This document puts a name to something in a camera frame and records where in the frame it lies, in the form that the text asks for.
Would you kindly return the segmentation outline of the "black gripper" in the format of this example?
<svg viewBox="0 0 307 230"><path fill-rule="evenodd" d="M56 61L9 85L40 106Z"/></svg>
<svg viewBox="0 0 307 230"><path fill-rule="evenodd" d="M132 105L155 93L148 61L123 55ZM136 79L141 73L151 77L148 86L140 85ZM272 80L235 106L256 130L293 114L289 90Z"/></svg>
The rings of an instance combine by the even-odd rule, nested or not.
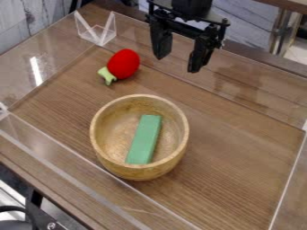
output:
<svg viewBox="0 0 307 230"><path fill-rule="evenodd" d="M224 38L225 30L231 26L227 18L211 11L213 0L147 0L148 15L163 20L173 31L189 30L197 32L197 28L188 22L204 22L207 26L217 28L219 38ZM163 59L171 53L172 34L161 22L149 23L152 51L156 59ZM195 39L195 49L188 59L188 72L196 73L208 60L215 49L215 41L205 35Z"/></svg>

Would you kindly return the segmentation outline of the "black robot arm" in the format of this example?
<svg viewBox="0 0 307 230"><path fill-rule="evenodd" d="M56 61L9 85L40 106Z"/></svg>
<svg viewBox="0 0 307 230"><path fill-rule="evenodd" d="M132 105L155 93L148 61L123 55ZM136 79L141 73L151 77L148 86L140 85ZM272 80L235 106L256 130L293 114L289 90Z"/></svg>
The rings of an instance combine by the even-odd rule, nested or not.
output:
<svg viewBox="0 0 307 230"><path fill-rule="evenodd" d="M187 71L196 73L208 64L215 49L223 46L227 18L211 11L213 0L147 0L149 37L153 55L161 60L171 54L172 34L195 41Z"/></svg>

